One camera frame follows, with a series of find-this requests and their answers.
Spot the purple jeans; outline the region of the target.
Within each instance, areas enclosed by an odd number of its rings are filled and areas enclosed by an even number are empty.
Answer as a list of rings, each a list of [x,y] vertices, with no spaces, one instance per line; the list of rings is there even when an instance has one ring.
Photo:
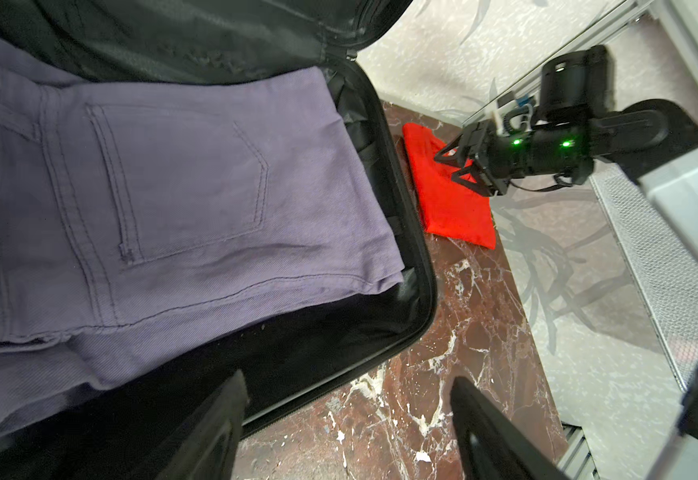
[[[89,83],[0,40],[0,437],[403,270],[319,69]]]

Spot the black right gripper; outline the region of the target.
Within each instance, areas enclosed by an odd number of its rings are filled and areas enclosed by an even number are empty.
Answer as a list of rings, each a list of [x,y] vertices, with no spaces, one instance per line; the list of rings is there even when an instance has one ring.
[[[504,195],[515,180],[551,175],[551,191],[580,185],[594,170],[589,122],[613,109],[613,58],[596,45],[548,61],[528,131],[499,136],[475,122],[434,156],[461,168],[451,180],[483,196]]]

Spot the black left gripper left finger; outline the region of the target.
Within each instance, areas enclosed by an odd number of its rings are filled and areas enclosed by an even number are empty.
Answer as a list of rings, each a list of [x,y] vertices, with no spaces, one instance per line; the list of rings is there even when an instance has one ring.
[[[242,371],[189,377],[133,408],[118,479],[228,479],[249,402]]]

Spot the red t-shirt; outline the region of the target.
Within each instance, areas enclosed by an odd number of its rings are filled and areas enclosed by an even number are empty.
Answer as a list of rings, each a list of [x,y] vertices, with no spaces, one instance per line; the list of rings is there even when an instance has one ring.
[[[402,134],[424,231],[488,249],[497,246],[489,200],[451,180],[454,167],[434,161],[445,146],[432,130],[406,123]]]

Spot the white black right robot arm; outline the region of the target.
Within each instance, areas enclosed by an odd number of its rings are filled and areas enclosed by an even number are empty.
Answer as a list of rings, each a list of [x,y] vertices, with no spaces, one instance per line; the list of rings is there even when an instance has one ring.
[[[553,192],[583,184],[601,161],[636,184],[698,262],[698,124],[674,102],[614,108],[614,60],[604,45],[549,60],[540,99],[508,114],[528,126],[499,134],[493,120],[465,127],[434,157],[453,182],[483,197],[551,176]]]

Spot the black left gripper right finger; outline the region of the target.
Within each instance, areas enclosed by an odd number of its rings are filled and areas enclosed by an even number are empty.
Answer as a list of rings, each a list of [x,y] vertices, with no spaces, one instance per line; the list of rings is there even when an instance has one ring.
[[[450,405],[467,479],[566,478],[468,378],[454,380]]]

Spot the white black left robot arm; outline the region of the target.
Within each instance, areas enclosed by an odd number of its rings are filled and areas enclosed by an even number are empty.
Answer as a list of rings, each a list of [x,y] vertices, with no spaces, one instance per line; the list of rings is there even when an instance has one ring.
[[[230,478],[247,401],[244,376],[236,372],[126,478]],[[466,378],[454,380],[450,403],[467,478],[564,478]],[[698,367],[682,405],[675,430],[649,471],[651,479],[698,479]]]

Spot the white black suitcase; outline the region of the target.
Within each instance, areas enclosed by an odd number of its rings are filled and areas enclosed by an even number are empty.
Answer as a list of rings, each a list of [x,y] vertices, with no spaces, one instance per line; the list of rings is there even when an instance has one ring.
[[[189,377],[240,370],[240,439],[416,341],[436,282],[381,102],[357,65],[404,1],[0,1],[0,40],[89,83],[230,86],[319,69],[404,263],[385,292],[247,325],[0,437],[0,479],[118,479],[133,408]]]

